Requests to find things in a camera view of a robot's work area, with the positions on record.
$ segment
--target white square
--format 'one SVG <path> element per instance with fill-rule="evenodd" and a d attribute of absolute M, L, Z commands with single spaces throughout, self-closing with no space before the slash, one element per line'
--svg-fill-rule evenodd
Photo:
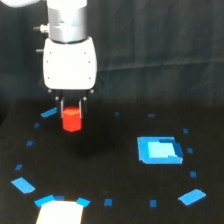
<path fill-rule="evenodd" d="M 82 212 L 76 202 L 52 201 L 41 207 L 36 224 L 80 224 Z"/>
<path fill-rule="evenodd" d="M 150 158 L 177 157 L 172 143 L 148 142 Z"/>

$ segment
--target black table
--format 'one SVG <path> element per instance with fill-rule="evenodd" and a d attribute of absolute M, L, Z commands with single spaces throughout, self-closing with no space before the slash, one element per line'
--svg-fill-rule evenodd
<path fill-rule="evenodd" d="M 57 115 L 41 118 L 53 106 L 18 102 L 0 128 L 1 224 L 35 223 L 39 208 L 34 201 L 51 194 L 90 200 L 82 224 L 224 223 L 224 109 L 95 104 L 82 131 L 68 133 Z M 142 163 L 141 136 L 174 136 L 183 164 Z M 33 146 L 26 146 L 29 140 Z M 20 171 L 15 171 L 17 164 L 23 165 Z M 198 177 L 191 178 L 190 171 Z M 11 184 L 19 177 L 35 191 L 20 192 Z M 191 206 L 177 199 L 194 189 L 207 197 Z M 104 207 L 106 198 L 113 199 L 112 207 Z M 151 199 L 157 200 L 156 208 L 150 208 Z"/>

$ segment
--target red block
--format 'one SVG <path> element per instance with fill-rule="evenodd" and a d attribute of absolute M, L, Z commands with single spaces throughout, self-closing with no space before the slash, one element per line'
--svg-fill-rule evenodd
<path fill-rule="evenodd" d="M 67 107 L 63 111 L 63 129 L 69 132 L 82 129 L 81 111 L 78 107 Z"/>

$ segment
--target blue tape piece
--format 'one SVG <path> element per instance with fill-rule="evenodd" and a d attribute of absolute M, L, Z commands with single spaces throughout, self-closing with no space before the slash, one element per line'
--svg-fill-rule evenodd
<path fill-rule="evenodd" d="M 113 200 L 112 199 L 105 199 L 104 206 L 112 206 Z"/>
<path fill-rule="evenodd" d="M 16 186 L 20 191 L 22 191 L 24 194 L 31 193 L 35 190 L 35 188 L 22 177 L 11 181 L 11 183 L 14 186 Z"/>
<path fill-rule="evenodd" d="M 183 158 L 169 156 L 168 158 L 149 158 L 143 162 L 146 164 L 182 164 Z"/>
<path fill-rule="evenodd" d="M 190 205 L 202 198 L 204 198 L 206 194 L 198 189 L 195 189 L 181 197 L 178 200 L 182 201 L 185 205 Z"/>
<path fill-rule="evenodd" d="M 34 203 L 36 204 L 37 207 L 41 207 L 42 205 L 50 202 L 50 201 L 55 201 L 54 196 L 53 195 L 49 195 L 45 198 L 41 198 L 37 201 L 35 201 Z"/>
<path fill-rule="evenodd" d="M 157 201 L 156 200 L 150 200 L 150 207 L 152 207 L 152 208 L 157 207 Z"/>
<path fill-rule="evenodd" d="M 168 156 L 167 158 L 150 158 L 149 155 L 149 142 L 166 141 L 165 143 L 167 143 L 167 141 L 170 141 L 168 143 L 175 143 L 174 137 L 139 137 L 137 140 L 140 161 L 143 161 L 146 164 L 182 164 L 183 158 L 181 157 Z"/>
<path fill-rule="evenodd" d="M 87 207 L 89 205 L 90 201 L 83 199 L 83 198 L 79 198 L 76 203 L 79 205 L 82 205 L 83 207 Z"/>
<path fill-rule="evenodd" d="M 46 118 L 46 117 L 50 117 L 51 115 L 56 114 L 56 113 L 57 113 L 57 107 L 42 113 L 41 116 Z"/>
<path fill-rule="evenodd" d="M 197 173 L 195 171 L 191 171 L 190 176 L 193 178 L 197 178 Z"/>
<path fill-rule="evenodd" d="M 34 127 L 35 127 L 35 128 L 39 128 L 39 127 L 40 127 L 40 123 L 36 123 L 36 124 L 34 125 Z"/>
<path fill-rule="evenodd" d="M 56 201 L 64 201 L 65 200 L 65 196 L 54 196 L 54 199 Z"/>
<path fill-rule="evenodd" d="M 189 130 L 188 129 L 183 129 L 184 134 L 189 134 Z"/>
<path fill-rule="evenodd" d="M 148 117 L 156 117 L 155 114 L 148 114 Z"/>
<path fill-rule="evenodd" d="M 22 166 L 23 166 L 22 164 L 18 164 L 18 165 L 16 166 L 15 170 L 21 170 Z"/>
<path fill-rule="evenodd" d="M 193 149 L 192 148 L 187 148 L 187 152 L 188 153 L 193 153 Z"/>
<path fill-rule="evenodd" d="M 28 142 L 26 143 L 26 145 L 27 145 L 27 146 L 31 146 L 31 145 L 33 145 L 33 141 L 28 141 Z"/>
<path fill-rule="evenodd" d="M 184 156 L 180 143 L 173 143 L 174 151 L 177 156 Z"/>

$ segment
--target black background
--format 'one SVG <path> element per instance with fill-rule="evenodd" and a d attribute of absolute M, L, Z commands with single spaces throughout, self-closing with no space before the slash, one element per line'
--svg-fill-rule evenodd
<path fill-rule="evenodd" d="M 93 100 L 223 105 L 224 3 L 221 0 L 89 0 L 88 29 L 104 89 Z M 49 99 L 38 85 L 46 2 L 0 4 L 0 117 L 19 99 Z M 73 99 L 76 93 L 69 92 Z"/>

